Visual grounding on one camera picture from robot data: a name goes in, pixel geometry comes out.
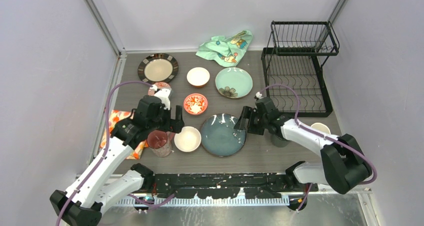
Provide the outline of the dark blue floral plate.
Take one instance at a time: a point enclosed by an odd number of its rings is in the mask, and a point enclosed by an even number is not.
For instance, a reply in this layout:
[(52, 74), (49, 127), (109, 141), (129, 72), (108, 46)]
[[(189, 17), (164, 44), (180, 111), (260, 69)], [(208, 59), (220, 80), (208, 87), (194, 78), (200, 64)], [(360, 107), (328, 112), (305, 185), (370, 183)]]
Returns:
[(202, 124), (201, 145), (210, 154), (228, 157), (239, 152), (247, 138), (246, 131), (235, 129), (238, 118), (227, 113), (210, 116)]

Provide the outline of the black rimmed cream plate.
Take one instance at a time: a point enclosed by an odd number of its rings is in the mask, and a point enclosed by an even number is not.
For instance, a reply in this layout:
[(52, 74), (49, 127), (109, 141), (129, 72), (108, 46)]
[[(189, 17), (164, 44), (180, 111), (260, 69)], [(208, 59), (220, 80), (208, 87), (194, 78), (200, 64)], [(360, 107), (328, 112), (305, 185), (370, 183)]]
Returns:
[(179, 72), (179, 63), (175, 57), (166, 53), (155, 53), (144, 58), (137, 69), (141, 81), (154, 84), (169, 83)]

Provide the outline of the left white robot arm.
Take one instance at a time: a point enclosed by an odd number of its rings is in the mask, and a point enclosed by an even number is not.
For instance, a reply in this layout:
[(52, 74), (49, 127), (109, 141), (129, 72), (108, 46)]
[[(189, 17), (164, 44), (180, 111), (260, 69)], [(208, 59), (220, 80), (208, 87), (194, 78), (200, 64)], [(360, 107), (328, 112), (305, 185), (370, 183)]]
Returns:
[(149, 192), (155, 183), (152, 170), (134, 164), (121, 178), (105, 185), (117, 167), (147, 140), (153, 131), (180, 133), (184, 127), (183, 107), (175, 107), (171, 118), (168, 98), (144, 96), (131, 115), (118, 121), (106, 145), (88, 168), (66, 190), (55, 190), (49, 200), (57, 214), (56, 224), (98, 225), (102, 215), (128, 194)]

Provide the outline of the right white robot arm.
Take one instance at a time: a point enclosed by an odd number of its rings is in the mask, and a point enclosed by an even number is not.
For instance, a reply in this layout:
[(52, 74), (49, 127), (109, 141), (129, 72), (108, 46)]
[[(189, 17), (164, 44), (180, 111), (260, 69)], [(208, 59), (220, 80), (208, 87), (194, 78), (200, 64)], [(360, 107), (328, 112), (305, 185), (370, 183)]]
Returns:
[(313, 129), (295, 115), (279, 111), (269, 97), (257, 98), (253, 108), (244, 106), (234, 128), (256, 135), (268, 131), (278, 140), (295, 142), (320, 157), (320, 163), (299, 161), (285, 170), (285, 184), (292, 191), (317, 183), (346, 194), (368, 178), (376, 177), (372, 164), (353, 136)]

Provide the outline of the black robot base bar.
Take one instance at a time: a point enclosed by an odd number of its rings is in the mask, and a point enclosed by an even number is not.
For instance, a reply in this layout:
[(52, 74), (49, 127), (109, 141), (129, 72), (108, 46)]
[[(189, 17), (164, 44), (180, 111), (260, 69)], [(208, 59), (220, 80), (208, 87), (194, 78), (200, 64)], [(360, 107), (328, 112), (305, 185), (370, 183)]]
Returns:
[(278, 198), (280, 193), (306, 193), (306, 184), (282, 173), (160, 173), (136, 193), (166, 198), (235, 198), (241, 191), (247, 199)]

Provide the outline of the white ceramic bowl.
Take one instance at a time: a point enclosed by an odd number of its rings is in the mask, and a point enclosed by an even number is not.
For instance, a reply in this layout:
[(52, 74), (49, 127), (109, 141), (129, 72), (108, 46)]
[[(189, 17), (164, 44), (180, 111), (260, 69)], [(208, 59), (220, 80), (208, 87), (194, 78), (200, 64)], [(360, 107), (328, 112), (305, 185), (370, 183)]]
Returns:
[(200, 132), (191, 126), (185, 126), (182, 131), (174, 136), (174, 144), (182, 152), (193, 152), (201, 144)]

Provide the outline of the pink glass mug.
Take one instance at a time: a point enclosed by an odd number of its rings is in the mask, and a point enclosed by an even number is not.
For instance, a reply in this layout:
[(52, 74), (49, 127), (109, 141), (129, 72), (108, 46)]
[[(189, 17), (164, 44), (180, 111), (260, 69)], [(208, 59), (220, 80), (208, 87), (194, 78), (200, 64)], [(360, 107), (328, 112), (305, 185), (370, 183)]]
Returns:
[(147, 145), (158, 157), (167, 157), (172, 152), (173, 132), (155, 130), (151, 132), (146, 140)]

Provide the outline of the orange coral pattern bowl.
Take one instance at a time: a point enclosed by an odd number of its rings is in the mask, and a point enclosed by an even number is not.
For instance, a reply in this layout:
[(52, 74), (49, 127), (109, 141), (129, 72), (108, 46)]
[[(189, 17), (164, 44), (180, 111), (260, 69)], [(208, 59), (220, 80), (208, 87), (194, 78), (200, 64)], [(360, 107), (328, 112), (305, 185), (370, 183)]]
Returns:
[(207, 98), (199, 93), (188, 95), (183, 101), (183, 108), (190, 115), (200, 115), (208, 107)]

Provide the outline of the mint green flower plate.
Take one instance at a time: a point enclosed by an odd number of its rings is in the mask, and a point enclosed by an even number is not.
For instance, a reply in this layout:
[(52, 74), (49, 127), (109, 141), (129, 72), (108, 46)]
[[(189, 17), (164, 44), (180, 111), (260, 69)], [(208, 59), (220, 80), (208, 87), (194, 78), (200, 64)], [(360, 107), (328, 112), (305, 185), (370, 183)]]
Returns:
[(253, 88), (253, 79), (246, 70), (228, 67), (216, 75), (215, 86), (222, 96), (238, 99), (250, 93)]

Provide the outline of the dark green mug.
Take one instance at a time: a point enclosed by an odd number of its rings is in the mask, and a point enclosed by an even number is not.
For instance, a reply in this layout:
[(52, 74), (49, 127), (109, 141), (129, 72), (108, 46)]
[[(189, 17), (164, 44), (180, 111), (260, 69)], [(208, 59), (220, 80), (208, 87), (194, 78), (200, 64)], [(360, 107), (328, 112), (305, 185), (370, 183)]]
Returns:
[(271, 135), (270, 140), (275, 147), (283, 148), (288, 146), (289, 141), (285, 139), (278, 138), (276, 135)]

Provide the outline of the white bowl orange outside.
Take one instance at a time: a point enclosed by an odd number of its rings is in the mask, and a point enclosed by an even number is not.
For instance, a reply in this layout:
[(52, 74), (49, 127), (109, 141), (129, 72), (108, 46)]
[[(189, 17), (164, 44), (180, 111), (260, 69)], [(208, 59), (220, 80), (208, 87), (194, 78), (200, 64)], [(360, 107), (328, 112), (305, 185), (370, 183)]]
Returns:
[(186, 79), (192, 86), (201, 88), (204, 87), (210, 80), (210, 73), (203, 67), (195, 67), (188, 71)]

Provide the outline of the orange floral cloth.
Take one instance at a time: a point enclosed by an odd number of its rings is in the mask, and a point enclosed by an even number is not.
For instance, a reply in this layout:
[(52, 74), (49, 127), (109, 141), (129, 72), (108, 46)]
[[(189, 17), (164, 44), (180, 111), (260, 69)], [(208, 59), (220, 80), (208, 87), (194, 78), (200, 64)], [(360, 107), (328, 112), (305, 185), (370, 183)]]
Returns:
[[(108, 119), (108, 130), (109, 130), (109, 132), (111, 132), (114, 129), (114, 127), (115, 127), (115, 125), (116, 125), (116, 123), (118, 121), (120, 121), (122, 119), (125, 119), (127, 117), (132, 118), (131, 112), (128, 112), (128, 111), (119, 111), (119, 110), (112, 110), (111, 111), (111, 114), (109, 116), (109, 119)], [(106, 139), (107, 135), (108, 134), (106, 132), (104, 132), (104, 134), (102, 136), (102, 139), (101, 139), (101, 142), (99, 144), (99, 150), (101, 150), (101, 149), (103, 149), (105, 147), (106, 140), (107, 140)], [(137, 148), (134, 150), (134, 152), (132, 152), (126, 159), (133, 159), (133, 160), (140, 159), (141, 158), (141, 155), (142, 155), (142, 152), (143, 152), (144, 148), (146, 148), (146, 147), (148, 147), (146, 141), (142, 141), (137, 146)]]

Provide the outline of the mint green cartoon cloth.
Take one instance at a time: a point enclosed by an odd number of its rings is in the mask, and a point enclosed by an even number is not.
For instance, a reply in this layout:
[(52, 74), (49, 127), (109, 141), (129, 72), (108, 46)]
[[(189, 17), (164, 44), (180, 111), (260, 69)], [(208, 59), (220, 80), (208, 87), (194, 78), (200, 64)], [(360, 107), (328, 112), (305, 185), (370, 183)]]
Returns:
[(243, 30), (232, 37), (215, 36), (201, 44), (196, 56), (215, 61), (222, 67), (236, 67), (243, 58), (253, 40), (248, 30)]

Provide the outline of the pale pink mug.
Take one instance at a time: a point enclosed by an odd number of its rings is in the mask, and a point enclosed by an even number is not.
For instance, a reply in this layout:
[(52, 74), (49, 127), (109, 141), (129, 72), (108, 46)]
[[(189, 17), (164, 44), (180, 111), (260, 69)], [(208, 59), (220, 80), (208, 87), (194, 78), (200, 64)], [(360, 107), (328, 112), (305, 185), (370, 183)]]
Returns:
[(313, 123), (311, 125), (311, 128), (318, 130), (322, 133), (331, 134), (331, 130), (329, 129), (329, 127), (327, 125), (323, 124), (323, 123), (320, 123), (320, 122)]

